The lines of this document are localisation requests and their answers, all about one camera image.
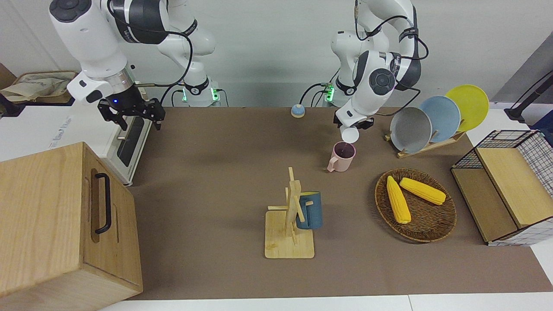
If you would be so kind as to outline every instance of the gray plate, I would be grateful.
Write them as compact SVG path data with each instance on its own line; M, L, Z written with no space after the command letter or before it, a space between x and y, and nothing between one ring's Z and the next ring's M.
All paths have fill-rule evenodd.
M392 143L399 151L421 151L432 136L430 118L421 109L407 107L398 112L390 125Z

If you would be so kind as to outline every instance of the cardboard box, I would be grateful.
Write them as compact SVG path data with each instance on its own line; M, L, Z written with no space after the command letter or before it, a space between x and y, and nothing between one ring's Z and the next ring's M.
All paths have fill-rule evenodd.
M0 90L12 85L15 81L15 76L6 68L0 64Z

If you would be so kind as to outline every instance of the corn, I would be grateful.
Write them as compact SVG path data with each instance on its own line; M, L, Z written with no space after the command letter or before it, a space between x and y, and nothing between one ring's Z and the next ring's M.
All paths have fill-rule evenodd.
M417 182L416 180L407 177L402 178L399 185L412 194L419 196L436 205L442 205L446 200L445 193L427 184Z
M392 176L388 176L386 190L388 191L388 198L390 199L395 220L400 224L408 224L411 221L411 213L398 183Z

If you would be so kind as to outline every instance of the wooden box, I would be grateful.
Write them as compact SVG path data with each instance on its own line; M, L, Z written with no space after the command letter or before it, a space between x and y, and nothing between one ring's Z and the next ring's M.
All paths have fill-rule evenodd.
M539 132L493 132L451 171L489 245L553 237L553 149Z
M86 144L1 162L0 189L0 310L98 310L142 292L134 199Z

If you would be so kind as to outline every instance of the woven basket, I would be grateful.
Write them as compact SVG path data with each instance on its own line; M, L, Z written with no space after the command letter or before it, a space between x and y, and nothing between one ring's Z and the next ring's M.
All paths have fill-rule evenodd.
M405 189L401 189L407 206L411 212L411 222L405 225L399 224L394 218L392 206L386 190L386 179L391 175L398 183L403 177L411 178L425 183L446 194L443 205L430 203ZM419 170L410 168L397 168L384 173L377 182L374 190L374 198L378 211L384 221L397 233L407 239L418 242L434 242L448 236L457 222L455 204L446 189L434 178Z

